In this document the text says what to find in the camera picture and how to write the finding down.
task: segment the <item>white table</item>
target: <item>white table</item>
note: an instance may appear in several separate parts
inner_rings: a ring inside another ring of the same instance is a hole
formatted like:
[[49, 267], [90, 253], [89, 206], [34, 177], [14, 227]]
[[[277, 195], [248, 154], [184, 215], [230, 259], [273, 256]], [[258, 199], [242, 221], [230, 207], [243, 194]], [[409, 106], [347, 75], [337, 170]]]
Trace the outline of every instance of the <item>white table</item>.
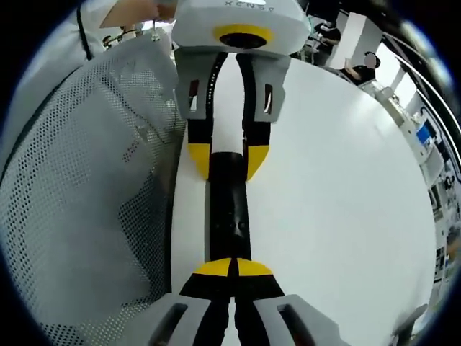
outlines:
[[[431, 294], [435, 228], [421, 170], [389, 114], [354, 85], [293, 60], [285, 90], [269, 155], [247, 186], [253, 259], [273, 269], [286, 294], [336, 321], [351, 346], [384, 346]], [[232, 58], [215, 93], [215, 151], [242, 152], [242, 111]], [[205, 182], [186, 142], [174, 201], [174, 292], [204, 262]], [[232, 327], [223, 344], [239, 345]]]

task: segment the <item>white cloth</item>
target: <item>white cloth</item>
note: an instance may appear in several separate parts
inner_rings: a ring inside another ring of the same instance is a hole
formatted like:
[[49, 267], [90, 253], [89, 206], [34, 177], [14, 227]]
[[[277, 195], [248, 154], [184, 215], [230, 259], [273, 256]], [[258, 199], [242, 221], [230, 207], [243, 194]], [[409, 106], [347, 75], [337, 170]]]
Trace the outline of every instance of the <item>white cloth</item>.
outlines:
[[[93, 56], [104, 52], [99, 30], [117, 1], [87, 0], [81, 5], [81, 21]], [[45, 41], [25, 71], [20, 84], [26, 84], [45, 64], [68, 63], [69, 61], [78, 61], [81, 65], [86, 61], [76, 11], [72, 11]]]

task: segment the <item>person's hand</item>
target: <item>person's hand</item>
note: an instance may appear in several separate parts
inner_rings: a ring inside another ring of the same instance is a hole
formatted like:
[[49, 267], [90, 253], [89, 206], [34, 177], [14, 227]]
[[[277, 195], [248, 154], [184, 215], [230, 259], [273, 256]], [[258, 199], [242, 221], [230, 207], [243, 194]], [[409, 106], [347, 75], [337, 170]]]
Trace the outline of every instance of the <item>person's hand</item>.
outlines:
[[174, 18], [176, 5], [157, 5], [158, 20], [169, 21]]

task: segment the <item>white sleeve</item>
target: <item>white sleeve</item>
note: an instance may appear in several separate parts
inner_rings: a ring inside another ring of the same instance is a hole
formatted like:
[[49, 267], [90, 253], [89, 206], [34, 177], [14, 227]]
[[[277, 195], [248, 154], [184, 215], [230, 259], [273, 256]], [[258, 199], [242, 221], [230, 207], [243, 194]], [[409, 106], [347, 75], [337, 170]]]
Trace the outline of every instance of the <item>white sleeve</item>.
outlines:
[[81, 5], [81, 22], [85, 31], [98, 30], [119, 0], [86, 0]]

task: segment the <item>grey gripper base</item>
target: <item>grey gripper base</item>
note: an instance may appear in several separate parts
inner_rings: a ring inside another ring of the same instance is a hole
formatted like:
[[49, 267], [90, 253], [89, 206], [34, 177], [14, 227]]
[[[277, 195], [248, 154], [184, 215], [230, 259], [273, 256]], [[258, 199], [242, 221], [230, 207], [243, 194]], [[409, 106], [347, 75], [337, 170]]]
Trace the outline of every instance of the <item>grey gripper base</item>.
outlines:
[[[206, 50], [192, 50], [179, 48], [174, 57], [177, 65], [179, 84], [175, 90], [179, 113], [186, 120], [204, 120], [208, 92], [208, 84], [213, 66], [220, 52]], [[288, 56], [254, 55], [253, 70], [256, 82], [256, 122], [275, 123], [280, 115], [285, 100], [283, 83], [290, 67], [291, 58]], [[193, 81], [199, 82], [197, 94], [197, 109], [189, 106], [189, 89]], [[272, 86], [272, 112], [266, 114], [265, 93], [266, 84]]]
[[[284, 296], [256, 301], [256, 308], [266, 327], [271, 346], [295, 346], [281, 312], [290, 309], [297, 330], [304, 340], [315, 346], [348, 346], [339, 335], [338, 325], [299, 296]], [[200, 322], [210, 301], [166, 294], [125, 328], [116, 346], [155, 345], [193, 346]], [[177, 320], [172, 319], [179, 312]], [[159, 339], [163, 331], [171, 331], [167, 340]]]
[[33, 121], [1, 181], [0, 246], [54, 345], [110, 345], [170, 289], [169, 208], [185, 122], [174, 64], [160, 49], [147, 35], [112, 48], [37, 112], [78, 66], [45, 67], [14, 98], [2, 143]]

